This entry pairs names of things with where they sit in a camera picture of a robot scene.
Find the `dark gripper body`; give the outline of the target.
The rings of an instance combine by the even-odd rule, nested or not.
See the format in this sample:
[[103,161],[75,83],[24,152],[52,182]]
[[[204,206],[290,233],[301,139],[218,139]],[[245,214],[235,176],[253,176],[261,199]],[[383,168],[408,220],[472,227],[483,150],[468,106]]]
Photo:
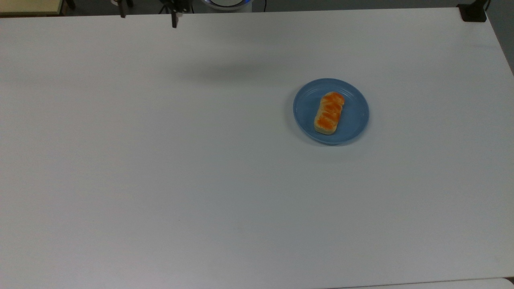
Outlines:
[[190,0],[160,0],[164,10],[173,13],[189,13]]

